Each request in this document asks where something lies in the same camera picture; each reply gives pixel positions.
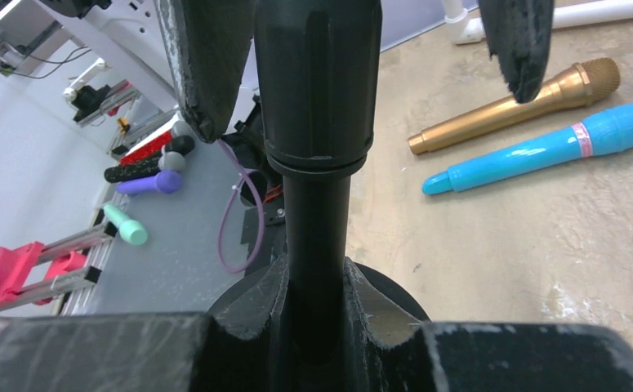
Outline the black spare microphone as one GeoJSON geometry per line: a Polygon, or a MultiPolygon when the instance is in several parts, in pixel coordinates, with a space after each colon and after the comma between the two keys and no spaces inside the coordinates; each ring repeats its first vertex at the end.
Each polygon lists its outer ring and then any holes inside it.
{"type": "Polygon", "coordinates": [[[146,158],[105,169],[104,179],[119,183],[154,176],[161,171],[182,172],[186,167],[185,156],[194,148],[195,141],[191,136],[178,136],[146,158]]]}

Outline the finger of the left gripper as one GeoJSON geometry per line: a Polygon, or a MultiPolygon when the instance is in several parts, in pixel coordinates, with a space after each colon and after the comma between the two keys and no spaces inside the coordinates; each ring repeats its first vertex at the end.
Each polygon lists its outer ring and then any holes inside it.
{"type": "MultiPolygon", "coordinates": [[[[552,1],[553,0],[483,0],[483,1],[552,1]]],[[[526,104],[536,99],[542,88],[551,49],[551,32],[547,28],[512,27],[493,40],[485,38],[488,52],[498,58],[501,74],[515,101],[526,104]]]]}
{"type": "Polygon", "coordinates": [[[254,1],[154,3],[182,119],[204,143],[225,134],[253,35],[254,1]]]}

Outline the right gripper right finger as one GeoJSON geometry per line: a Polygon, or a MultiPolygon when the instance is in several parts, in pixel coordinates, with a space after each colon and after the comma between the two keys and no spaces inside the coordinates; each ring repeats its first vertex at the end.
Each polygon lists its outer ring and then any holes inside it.
{"type": "Polygon", "coordinates": [[[582,323],[430,322],[386,276],[345,263],[349,391],[633,391],[633,349],[582,323]]]}

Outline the white PVC pipe frame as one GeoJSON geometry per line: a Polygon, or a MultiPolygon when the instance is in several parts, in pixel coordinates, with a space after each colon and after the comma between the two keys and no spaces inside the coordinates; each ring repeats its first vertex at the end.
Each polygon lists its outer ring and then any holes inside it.
{"type": "Polygon", "coordinates": [[[443,1],[444,21],[456,45],[493,40],[512,27],[565,29],[633,19],[633,1],[594,1],[554,7],[552,1],[479,1],[480,17],[471,19],[461,1],[443,1]]]}

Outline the aluminium frame rail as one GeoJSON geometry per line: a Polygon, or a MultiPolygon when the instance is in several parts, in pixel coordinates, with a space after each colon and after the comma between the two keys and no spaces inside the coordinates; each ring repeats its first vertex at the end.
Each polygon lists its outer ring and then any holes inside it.
{"type": "MultiPolygon", "coordinates": [[[[190,136],[190,133],[188,131],[176,128],[176,118],[176,114],[174,114],[172,111],[157,116],[153,123],[160,126],[160,128],[162,129],[162,133],[152,140],[144,143],[141,147],[125,155],[121,159],[121,162],[118,166],[133,163],[146,158],[152,153],[159,151],[164,145],[178,136],[190,136]]],[[[45,246],[42,256],[56,257],[67,251],[76,251],[83,254],[87,258],[87,266],[92,266],[96,268],[95,266],[91,265],[89,261],[90,258],[96,256],[96,251],[98,248],[103,247],[106,243],[111,242],[115,237],[120,237],[117,228],[109,222],[102,208],[101,212],[104,219],[98,225],[94,225],[89,229],[78,232],[50,244],[42,243],[45,246]]]]}

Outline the red clamp fixture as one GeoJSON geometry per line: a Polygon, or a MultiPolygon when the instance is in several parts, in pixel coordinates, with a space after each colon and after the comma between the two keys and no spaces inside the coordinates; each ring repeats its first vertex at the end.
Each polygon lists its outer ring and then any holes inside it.
{"type": "Polygon", "coordinates": [[[87,266],[83,254],[67,251],[43,257],[44,248],[40,242],[14,250],[0,247],[0,312],[30,303],[46,305],[97,283],[101,271],[87,266]]]}

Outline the gold microphone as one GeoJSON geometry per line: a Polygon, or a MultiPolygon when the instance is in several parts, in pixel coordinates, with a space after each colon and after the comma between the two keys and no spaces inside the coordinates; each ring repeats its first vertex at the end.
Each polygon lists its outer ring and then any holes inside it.
{"type": "Polygon", "coordinates": [[[547,114],[587,107],[611,96],[620,84],[613,59],[577,62],[545,81],[533,101],[496,100],[425,128],[408,138],[408,147],[415,155],[434,152],[547,114]]]}

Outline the blue microphone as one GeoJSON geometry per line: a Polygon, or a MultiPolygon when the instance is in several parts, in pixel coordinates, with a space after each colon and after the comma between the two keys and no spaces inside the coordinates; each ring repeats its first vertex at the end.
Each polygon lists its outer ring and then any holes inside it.
{"type": "Polygon", "coordinates": [[[426,179],[425,195],[461,192],[582,158],[633,148],[633,103],[584,118],[569,127],[448,167],[426,179]]]}

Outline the mint green spare microphone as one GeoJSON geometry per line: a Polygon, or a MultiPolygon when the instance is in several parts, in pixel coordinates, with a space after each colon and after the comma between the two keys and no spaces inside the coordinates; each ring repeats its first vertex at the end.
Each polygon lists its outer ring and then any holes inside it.
{"type": "Polygon", "coordinates": [[[134,246],[140,246],[147,242],[148,232],[138,220],[132,219],[127,213],[111,204],[105,204],[102,210],[109,222],[117,228],[119,236],[124,242],[134,246]]]}

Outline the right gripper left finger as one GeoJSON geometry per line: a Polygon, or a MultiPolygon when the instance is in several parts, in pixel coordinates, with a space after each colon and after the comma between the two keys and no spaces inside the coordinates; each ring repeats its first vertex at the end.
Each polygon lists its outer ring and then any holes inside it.
{"type": "Polygon", "coordinates": [[[0,391],[278,391],[287,262],[211,313],[23,318],[0,332],[0,391]]]}

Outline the black round-base microphone stand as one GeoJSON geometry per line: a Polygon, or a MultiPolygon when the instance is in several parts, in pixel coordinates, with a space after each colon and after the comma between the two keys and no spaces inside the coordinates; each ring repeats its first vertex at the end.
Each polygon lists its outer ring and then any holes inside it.
{"type": "Polygon", "coordinates": [[[261,1],[255,48],[285,254],[212,307],[197,391],[422,391],[426,314],[345,256],[350,178],[373,142],[378,1],[261,1]]]}

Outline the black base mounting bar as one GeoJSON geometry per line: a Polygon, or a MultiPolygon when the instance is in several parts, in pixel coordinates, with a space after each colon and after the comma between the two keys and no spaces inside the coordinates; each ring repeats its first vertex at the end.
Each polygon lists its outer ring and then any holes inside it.
{"type": "Polygon", "coordinates": [[[247,117],[237,121],[234,132],[222,136],[221,139],[229,146],[261,197],[264,212],[263,234],[258,234],[257,202],[248,183],[240,177],[226,204],[216,241],[217,255],[223,268],[230,273],[242,273],[246,276],[269,266],[286,248],[283,180],[268,164],[265,154],[261,98],[255,94],[252,103],[253,108],[247,117]],[[229,213],[236,200],[248,207],[244,212],[240,239],[241,244],[248,246],[248,257],[241,265],[232,266],[223,259],[221,244],[229,213]]]}

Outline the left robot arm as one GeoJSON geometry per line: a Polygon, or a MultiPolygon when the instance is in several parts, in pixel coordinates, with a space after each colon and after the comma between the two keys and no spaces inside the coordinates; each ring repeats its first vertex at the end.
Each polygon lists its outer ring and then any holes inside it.
{"type": "MultiPolygon", "coordinates": [[[[482,17],[470,16],[472,1],[384,1],[381,48],[389,49],[438,25],[454,43],[484,38],[482,17]]],[[[152,1],[108,1],[83,10],[74,1],[41,1],[77,40],[163,111],[176,107],[170,67],[152,1]]]]}

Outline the purple spare microphone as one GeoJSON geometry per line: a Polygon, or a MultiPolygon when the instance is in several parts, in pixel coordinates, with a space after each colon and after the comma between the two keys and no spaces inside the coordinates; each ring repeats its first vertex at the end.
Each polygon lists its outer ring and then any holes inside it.
{"type": "Polygon", "coordinates": [[[183,176],[176,171],[164,170],[154,176],[124,181],[115,186],[120,194],[138,195],[147,193],[173,194],[183,185],[183,176]]]}

